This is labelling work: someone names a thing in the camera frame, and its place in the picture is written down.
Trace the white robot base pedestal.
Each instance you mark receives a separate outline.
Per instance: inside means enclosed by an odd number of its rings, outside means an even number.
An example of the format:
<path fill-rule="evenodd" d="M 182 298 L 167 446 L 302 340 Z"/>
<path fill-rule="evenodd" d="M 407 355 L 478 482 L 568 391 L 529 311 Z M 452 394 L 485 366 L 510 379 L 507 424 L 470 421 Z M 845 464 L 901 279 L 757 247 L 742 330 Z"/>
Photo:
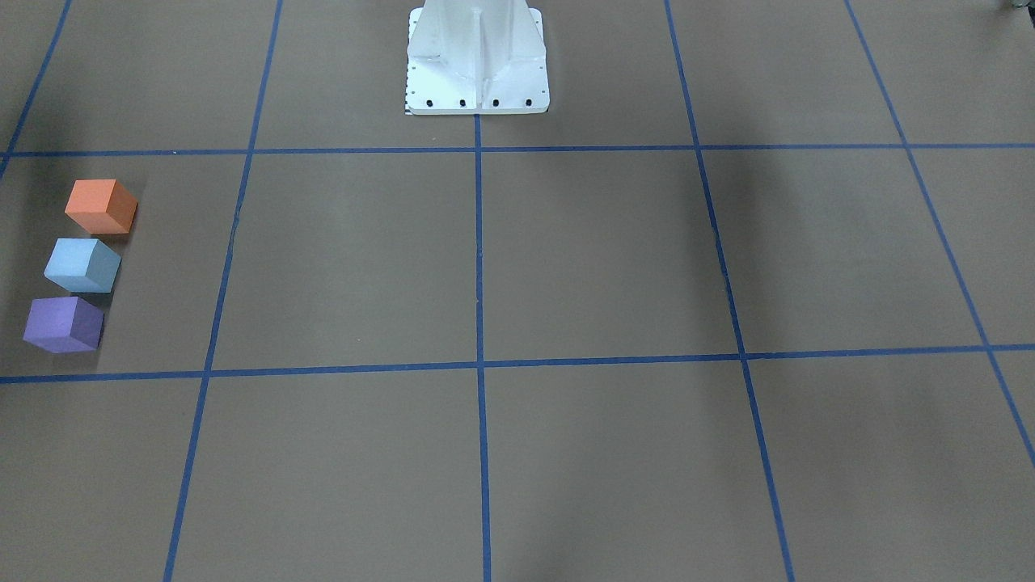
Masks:
<path fill-rule="evenodd" d="M 546 113 L 543 14 L 525 1 L 425 1 L 408 19 L 404 113 Z"/>

